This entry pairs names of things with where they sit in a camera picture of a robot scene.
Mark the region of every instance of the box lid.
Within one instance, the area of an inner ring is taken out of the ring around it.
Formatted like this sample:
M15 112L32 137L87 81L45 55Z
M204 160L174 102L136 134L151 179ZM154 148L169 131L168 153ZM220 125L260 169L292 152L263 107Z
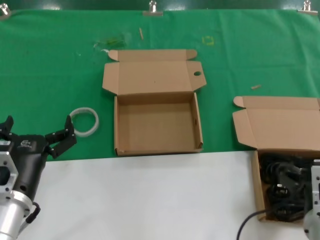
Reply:
M256 149L320 151L317 98L236 96L246 108L233 113L237 139Z
M192 92L206 85L192 49L110 50L102 87L117 95Z

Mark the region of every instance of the white table surface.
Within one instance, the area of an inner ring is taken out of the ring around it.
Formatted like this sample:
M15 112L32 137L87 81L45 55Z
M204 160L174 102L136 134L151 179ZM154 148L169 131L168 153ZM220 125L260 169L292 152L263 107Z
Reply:
M234 240L254 212L251 152L48 162L20 240ZM306 240L251 219L241 240Z

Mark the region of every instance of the cardboard box with cables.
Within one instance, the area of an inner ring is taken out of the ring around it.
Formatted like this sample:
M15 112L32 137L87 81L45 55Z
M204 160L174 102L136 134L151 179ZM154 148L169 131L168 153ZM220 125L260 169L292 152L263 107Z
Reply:
M237 139L255 148L252 177L257 211L270 209L268 184L261 178L261 158L273 153L320 158L320 100L307 97L237 96L234 104L242 110L233 113ZM270 212L261 221L279 221Z

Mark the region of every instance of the black cable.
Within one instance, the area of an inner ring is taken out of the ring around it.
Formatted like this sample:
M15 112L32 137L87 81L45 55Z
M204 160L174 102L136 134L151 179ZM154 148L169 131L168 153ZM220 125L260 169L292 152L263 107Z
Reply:
M242 224L239 227L238 233L236 235L236 240L240 239L240 234L242 232L242 229L244 228L244 226L246 225L246 223L254 216L257 216L259 214L265 214L265 213L270 213L272 212L273 209L265 209L265 210L261 210L261 211L256 211L254 213L251 213L249 216L246 217L246 219L242 222Z
M261 180L269 185L265 195L272 211L282 222L303 219L305 214L305 185L311 179L313 159L290 154L264 153L260 157Z
M38 214L41 211L41 208L38 203L33 202L33 205L35 206L34 211L25 219L25 222L27 224L31 224L36 219L36 217L38 216Z
M294 204L291 203L287 203L287 202L282 202L280 204L277 204L275 206L273 206L272 208L269 209L264 209L264 210L260 210L260 211L256 211L254 213L251 213L249 216L247 216L245 218L245 220L242 222L242 224L239 227L238 233L236 235L236 240L240 240L240 234L242 232L242 229L244 228L244 226L246 225L246 223L254 216L257 216L259 214L268 214L268 213L272 213L280 208L283 207L292 207Z

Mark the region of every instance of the empty cardboard box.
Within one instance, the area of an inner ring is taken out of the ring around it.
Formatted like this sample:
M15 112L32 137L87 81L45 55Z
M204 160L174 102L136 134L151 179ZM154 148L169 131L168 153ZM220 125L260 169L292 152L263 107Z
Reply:
M237 139L256 149L252 159L255 204L258 211L270 207L267 188L260 177L263 153L320 157L320 100L307 97L237 96L245 108L233 113ZM277 221L272 213L260 214L261 221Z
M206 84L195 50L111 50L103 85L114 98L116 154L197 153L203 138L197 95Z

